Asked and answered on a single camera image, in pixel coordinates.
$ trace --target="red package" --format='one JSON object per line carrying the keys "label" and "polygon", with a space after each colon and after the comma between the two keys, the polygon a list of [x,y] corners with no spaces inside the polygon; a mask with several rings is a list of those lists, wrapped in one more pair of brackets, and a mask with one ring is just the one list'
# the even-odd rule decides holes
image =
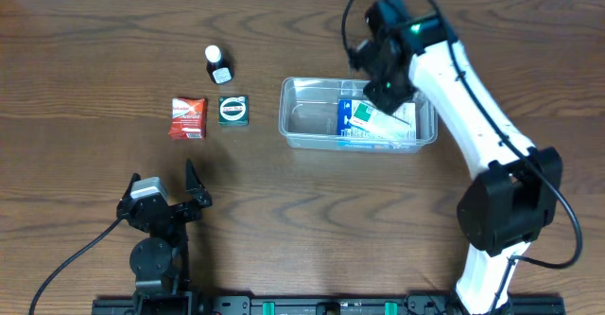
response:
{"label": "red package", "polygon": [[206,136],[206,99],[172,99],[172,127],[170,136],[174,140],[203,139]]}

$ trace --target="wooden table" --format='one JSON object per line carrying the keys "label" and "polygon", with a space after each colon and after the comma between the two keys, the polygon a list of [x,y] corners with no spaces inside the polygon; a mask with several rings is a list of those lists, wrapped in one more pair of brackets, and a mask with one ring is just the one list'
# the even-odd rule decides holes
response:
{"label": "wooden table", "polygon": [[[354,8],[355,41],[372,1]],[[561,154],[562,192],[583,226],[577,266],[521,264],[510,290],[559,292],[571,314],[605,311],[603,0],[439,1],[502,109]],[[0,313],[26,313],[48,274],[114,220],[132,172],[160,176],[182,201],[186,158],[215,200],[188,226],[206,290],[451,290],[470,181],[446,128],[416,155],[291,149],[277,130],[285,78],[347,77],[346,2],[2,0]],[[233,55],[233,82],[209,80],[208,44]],[[218,126],[217,99],[231,94],[250,97],[248,127]],[[206,140],[170,139],[175,96],[209,98]],[[129,255],[143,238],[118,226],[53,281],[38,313],[85,314],[98,295],[130,295]],[[559,207],[528,254],[563,261],[573,245]]]}

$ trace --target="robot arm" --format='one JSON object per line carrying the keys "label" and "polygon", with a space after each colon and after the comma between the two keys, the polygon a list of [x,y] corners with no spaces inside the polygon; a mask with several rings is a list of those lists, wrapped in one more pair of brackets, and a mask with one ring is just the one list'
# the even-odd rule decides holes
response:
{"label": "robot arm", "polygon": [[[457,79],[448,54],[447,41],[433,44],[418,56],[414,55],[409,67],[409,79],[418,87],[437,109],[441,119],[458,143],[469,168],[471,179],[489,169],[489,163],[497,161],[502,165],[518,160],[487,123],[466,90]],[[500,129],[509,136],[512,144],[529,155],[526,149],[533,148],[531,141],[520,133],[498,108],[487,92],[471,64],[466,58],[461,41],[453,44],[460,68],[481,104],[490,113]],[[456,292],[459,300],[471,314],[490,311],[494,295],[506,272],[509,257],[522,254],[529,243],[520,242],[506,248],[501,254],[489,256],[472,244],[466,258],[464,273],[458,280]],[[514,267],[500,296],[497,306],[508,301],[506,290],[512,278]]]}
{"label": "robot arm", "polygon": [[469,63],[460,40],[437,15],[413,20],[402,0],[382,0],[366,13],[373,40],[349,49],[351,64],[372,78],[365,95],[389,114],[421,91],[454,136],[474,181],[458,205],[458,222],[470,246],[457,296],[468,313],[485,314],[508,301],[521,255],[550,224],[556,200],[500,136],[458,77],[449,44],[469,88],[496,126],[557,187],[562,162],[554,149],[538,151],[502,113]]}

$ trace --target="small bottle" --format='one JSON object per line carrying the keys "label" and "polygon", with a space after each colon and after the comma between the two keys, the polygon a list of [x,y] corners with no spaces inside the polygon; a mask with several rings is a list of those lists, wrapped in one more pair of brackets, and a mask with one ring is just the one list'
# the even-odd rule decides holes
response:
{"label": "small bottle", "polygon": [[212,82],[221,84],[233,79],[233,69],[227,59],[223,59],[220,49],[216,45],[210,45],[206,48],[206,70]]}

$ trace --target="transparent bin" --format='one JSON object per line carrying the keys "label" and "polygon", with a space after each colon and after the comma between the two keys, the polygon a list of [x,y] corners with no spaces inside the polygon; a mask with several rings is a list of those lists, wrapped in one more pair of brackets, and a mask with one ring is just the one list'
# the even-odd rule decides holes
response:
{"label": "transparent bin", "polygon": [[437,139],[437,113],[428,99],[417,93],[416,139],[354,138],[337,135],[338,101],[366,99],[359,79],[289,78],[282,84],[279,129],[293,148],[361,150],[371,152],[415,153]]}

